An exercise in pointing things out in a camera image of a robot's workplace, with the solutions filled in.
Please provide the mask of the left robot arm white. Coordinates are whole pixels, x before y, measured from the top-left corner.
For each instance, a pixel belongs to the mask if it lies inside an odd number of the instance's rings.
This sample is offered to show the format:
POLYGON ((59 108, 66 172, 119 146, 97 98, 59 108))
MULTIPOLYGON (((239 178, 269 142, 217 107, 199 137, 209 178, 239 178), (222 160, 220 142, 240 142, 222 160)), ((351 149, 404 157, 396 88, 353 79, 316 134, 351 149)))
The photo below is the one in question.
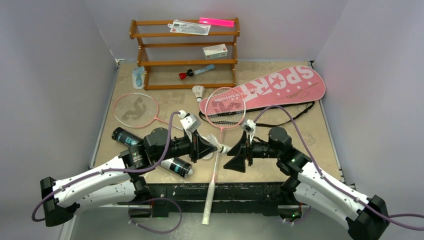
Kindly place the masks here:
POLYGON ((36 209, 42 208, 41 221, 47 227, 55 227, 87 208, 133 201, 142 205, 149 199, 143 174, 168 159, 189 156, 195 163, 218 149, 196 130, 171 137, 168 129, 159 127, 100 166, 65 179, 40 180, 41 202, 36 209))

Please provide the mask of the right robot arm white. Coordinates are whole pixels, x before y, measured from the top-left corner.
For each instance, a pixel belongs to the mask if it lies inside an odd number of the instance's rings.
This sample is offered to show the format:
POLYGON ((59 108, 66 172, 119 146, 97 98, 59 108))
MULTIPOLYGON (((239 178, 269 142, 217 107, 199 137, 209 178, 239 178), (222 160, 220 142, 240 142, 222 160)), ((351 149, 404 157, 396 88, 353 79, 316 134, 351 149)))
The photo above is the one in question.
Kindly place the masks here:
POLYGON ((231 159, 224 169, 240 173, 254 159, 276 159, 276 166, 288 176, 280 196, 288 204, 295 201, 311 206, 342 225, 353 240, 378 240, 389 226, 385 201, 368 197, 318 169, 311 158, 296 149, 282 127, 271 128, 267 141, 250 140, 244 132, 227 152, 231 159))

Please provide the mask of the black shuttlecock tube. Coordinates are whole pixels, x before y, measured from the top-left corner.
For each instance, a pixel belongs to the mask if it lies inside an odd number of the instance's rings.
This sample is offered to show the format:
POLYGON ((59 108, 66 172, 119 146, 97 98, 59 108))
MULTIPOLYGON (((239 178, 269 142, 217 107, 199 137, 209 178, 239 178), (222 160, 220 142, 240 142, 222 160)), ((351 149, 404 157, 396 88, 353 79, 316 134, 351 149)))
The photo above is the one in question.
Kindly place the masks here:
MULTIPOLYGON (((141 144, 143 141, 142 138, 132 134, 131 132, 121 127, 117 127, 113 131, 111 138, 127 147, 141 144)), ((166 169, 176 175, 179 175, 182 178, 187 178, 194 172, 190 163, 178 157, 165 159, 160 163, 160 166, 163 169, 166 169)))

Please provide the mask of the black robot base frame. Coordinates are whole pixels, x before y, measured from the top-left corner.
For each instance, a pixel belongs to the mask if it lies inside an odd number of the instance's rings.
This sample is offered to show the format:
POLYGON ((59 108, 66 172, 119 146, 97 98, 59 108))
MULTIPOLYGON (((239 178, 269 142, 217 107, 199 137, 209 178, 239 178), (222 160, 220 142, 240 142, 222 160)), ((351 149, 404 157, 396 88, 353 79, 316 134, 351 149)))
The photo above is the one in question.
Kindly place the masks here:
MULTIPOLYGON (((308 206, 289 193, 292 181, 217 183, 211 212, 214 214, 262 214, 294 220, 306 214, 308 206)), ((67 207, 72 214, 109 204, 148 205, 154 217, 170 213, 202 213, 207 183, 147 184, 141 176, 85 194, 67 207)))

